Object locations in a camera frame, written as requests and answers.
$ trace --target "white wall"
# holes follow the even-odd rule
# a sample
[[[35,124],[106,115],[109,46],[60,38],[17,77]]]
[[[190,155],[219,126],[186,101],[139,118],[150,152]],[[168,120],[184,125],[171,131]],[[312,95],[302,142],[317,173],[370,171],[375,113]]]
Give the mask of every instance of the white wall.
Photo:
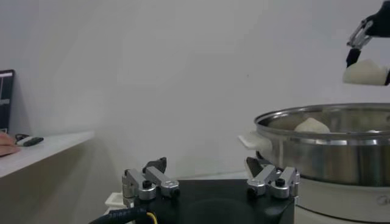
[[[2,0],[0,68],[18,73],[13,131],[98,133],[79,149],[86,153],[38,164],[59,169],[80,157],[80,164],[61,169],[88,181],[67,176],[66,184],[52,187],[56,196],[41,197],[38,205],[26,202],[35,207],[33,220],[85,223],[103,212],[110,191],[119,190],[123,169],[160,156],[168,157],[168,174],[175,177],[243,170],[251,153],[236,136],[253,128],[261,113],[314,103],[386,102],[388,88],[341,83],[346,40],[380,4]],[[386,40],[374,40],[362,58],[388,64],[389,50]],[[16,173],[7,184],[39,170],[44,168]],[[53,175],[45,176],[56,180]],[[60,211],[67,219],[55,222],[53,205],[66,197],[64,184],[84,193],[69,197],[74,205]]]

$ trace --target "pot handle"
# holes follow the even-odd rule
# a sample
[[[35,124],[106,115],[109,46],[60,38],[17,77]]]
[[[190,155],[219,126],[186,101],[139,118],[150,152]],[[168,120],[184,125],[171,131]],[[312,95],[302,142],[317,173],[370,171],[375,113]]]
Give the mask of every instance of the pot handle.
[[[251,131],[244,135],[240,135],[238,136],[238,139],[245,148],[249,150],[256,150],[259,152],[272,150],[271,140],[259,135],[257,131]]]

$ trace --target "metal bracket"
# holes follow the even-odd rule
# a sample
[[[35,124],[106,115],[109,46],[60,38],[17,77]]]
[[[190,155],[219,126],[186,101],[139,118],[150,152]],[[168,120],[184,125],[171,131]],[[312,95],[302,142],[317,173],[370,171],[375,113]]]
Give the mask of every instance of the metal bracket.
[[[280,177],[271,183],[271,195],[275,198],[286,199],[298,195],[300,174],[293,167],[286,167]]]
[[[266,193],[267,185],[276,180],[280,172],[273,165],[267,165],[263,170],[253,179],[247,180],[248,197],[254,199]]]
[[[363,20],[349,38],[347,45],[354,49],[361,50],[372,39],[372,36],[368,36],[366,32],[373,24],[374,22],[372,21]]]
[[[136,169],[125,170],[122,176],[122,190],[125,205],[129,204],[130,198],[152,200],[156,197],[156,185],[145,179]]]
[[[147,167],[145,171],[145,177],[160,187],[161,194],[163,196],[176,198],[180,195],[179,182],[177,180],[168,178],[156,167]]]

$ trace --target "cable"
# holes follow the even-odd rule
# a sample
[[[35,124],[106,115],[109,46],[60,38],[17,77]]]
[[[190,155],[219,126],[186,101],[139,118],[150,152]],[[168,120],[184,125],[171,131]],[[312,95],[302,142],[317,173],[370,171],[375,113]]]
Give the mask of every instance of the cable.
[[[157,218],[156,218],[156,216],[153,213],[147,212],[146,215],[149,216],[153,220],[153,224],[158,224],[157,223]]]

